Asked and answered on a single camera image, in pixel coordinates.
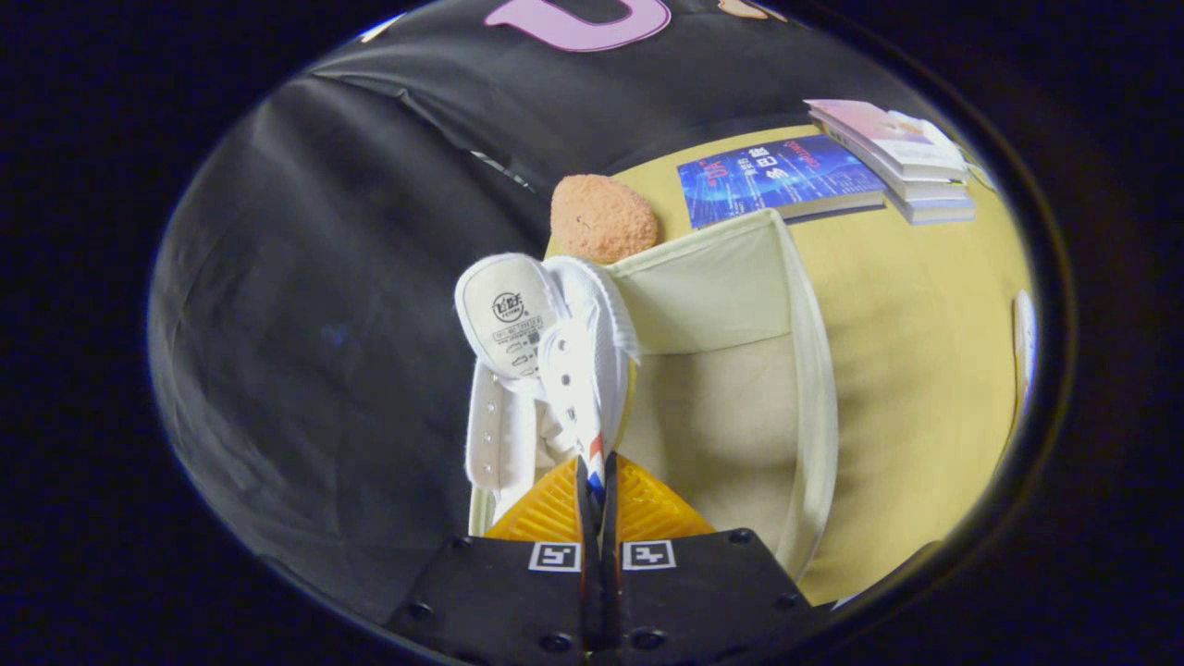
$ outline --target black fabric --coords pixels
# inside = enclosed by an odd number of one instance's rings
[[[593,53],[484,26],[497,4],[429,5],[279,87],[156,260],[153,382],[193,484],[253,552],[374,622],[466,527],[453,284],[484,255],[541,255],[560,178],[806,122],[810,96],[940,117],[848,47],[714,0]]]
[[[433,2],[309,71],[398,100],[545,193],[571,173],[616,173],[704,141],[809,122],[803,98],[941,116],[849,46],[797,24],[734,17],[718,0],[665,1],[673,15],[657,34],[585,53],[485,26],[502,4]],[[588,21],[624,8],[558,5]]]

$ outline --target blue book cover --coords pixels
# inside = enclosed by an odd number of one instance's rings
[[[777,209],[785,218],[883,205],[884,184],[826,135],[729,151],[678,167],[690,226]]]

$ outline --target screw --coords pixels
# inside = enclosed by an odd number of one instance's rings
[[[567,652],[572,647],[572,639],[564,634],[547,634],[539,639],[539,645],[547,652]]]
[[[407,607],[407,613],[411,614],[412,620],[417,622],[423,622],[424,620],[427,620],[429,617],[435,615],[436,611],[433,611],[432,607],[427,606],[426,603],[417,601],[412,603],[410,607]]]
[[[773,602],[773,608],[778,610],[789,610],[797,606],[798,595],[792,593],[781,593],[777,596],[777,601]]]
[[[657,649],[665,642],[665,636],[657,629],[639,629],[633,633],[631,642],[637,649]]]

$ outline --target pink letter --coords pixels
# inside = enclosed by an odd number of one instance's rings
[[[605,51],[656,34],[670,23],[662,0],[618,0],[629,14],[590,24],[543,0],[510,0],[485,17],[485,25],[511,25],[564,51]]]

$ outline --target sneaker logo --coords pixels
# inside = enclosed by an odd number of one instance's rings
[[[526,308],[522,307],[522,294],[498,294],[494,299],[494,316],[509,324],[517,321]]]

